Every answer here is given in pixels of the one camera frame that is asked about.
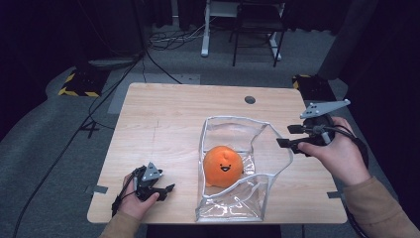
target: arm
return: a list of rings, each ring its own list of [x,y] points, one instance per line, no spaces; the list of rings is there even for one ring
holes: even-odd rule
[[[333,118],[335,125],[352,131],[344,118]],[[386,188],[372,178],[358,147],[347,137],[336,133],[325,147],[299,143],[299,150],[316,157],[345,187],[346,203],[369,237],[420,237],[419,230],[407,217]]]
[[[99,236],[100,238],[126,238],[135,236],[144,215],[158,200],[158,193],[153,194],[146,201],[140,201],[133,192],[133,181],[130,180],[117,214],[106,225],[104,231]]]

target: table leg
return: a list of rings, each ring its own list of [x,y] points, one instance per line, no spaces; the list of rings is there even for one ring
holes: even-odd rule
[[[269,45],[271,46],[273,57],[275,57],[275,54],[277,54],[277,42],[275,41],[275,35],[277,35],[277,33],[272,34],[271,38],[269,39]],[[280,60],[281,60],[281,53],[278,53],[277,61],[280,61]]]
[[[204,36],[203,36],[203,46],[201,48],[201,56],[209,56],[209,44],[210,44],[210,1],[207,0],[206,3],[206,16],[205,16],[205,26],[204,26]]]

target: black curtain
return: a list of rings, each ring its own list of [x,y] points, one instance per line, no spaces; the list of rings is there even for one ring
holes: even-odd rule
[[[320,78],[333,80],[339,77],[341,70],[355,50],[362,33],[370,21],[377,1],[352,1],[345,21],[318,70],[317,74]]]
[[[153,11],[149,15],[150,22],[156,23],[157,28],[164,25],[172,25],[172,4],[170,0],[150,0],[147,2],[147,9]]]
[[[206,0],[177,0],[179,28],[188,31],[190,25],[196,28],[204,24]]]
[[[61,5],[50,1],[2,1],[0,140],[25,114],[47,99],[47,84],[71,66],[62,53],[59,37]]]
[[[378,1],[341,71],[349,109],[401,206],[420,227],[420,3]]]
[[[285,5],[290,30],[331,31],[337,34],[352,0],[291,0]]]

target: person's left hand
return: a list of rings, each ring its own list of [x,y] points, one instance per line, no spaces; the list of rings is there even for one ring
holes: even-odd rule
[[[124,184],[126,184],[127,180],[130,178],[130,175],[127,175],[124,178]],[[134,191],[134,184],[133,180],[127,186],[126,191],[123,194],[123,197],[126,196],[120,204],[119,211],[122,211],[128,215],[135,217],[136,219],[142,220],[146,212],[155,204],[158,200],[158,192],[154,193],[149,197],[146,201],[140,201],[136,195],[133,193]]]

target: chair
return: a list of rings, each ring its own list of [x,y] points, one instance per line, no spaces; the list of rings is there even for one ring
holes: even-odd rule
[[[241,0],[234,30],[229,38],[229,42],[232,42],[233,35],[236,36],[233,66],[236,63],[237,49],[252,47],[238,46],[240,34],[265,34],[268,42],[275,41],[275,33],[280,33],[273,65],[276,66],[283,36],[287,30],[282,22],[282,16],[280,16],[283,3],[284,0]]]

